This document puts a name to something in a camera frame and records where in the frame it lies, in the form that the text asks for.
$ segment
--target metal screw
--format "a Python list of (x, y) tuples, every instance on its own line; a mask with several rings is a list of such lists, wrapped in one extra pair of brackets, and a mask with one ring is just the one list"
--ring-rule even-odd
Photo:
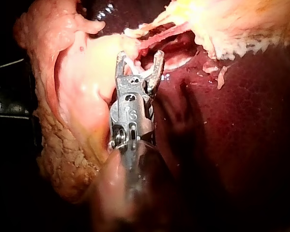
[(125, 97), (125, 100), (128, 102), (134, 101), (135, 100), (135, 96), (134, 95), (127, 95)]

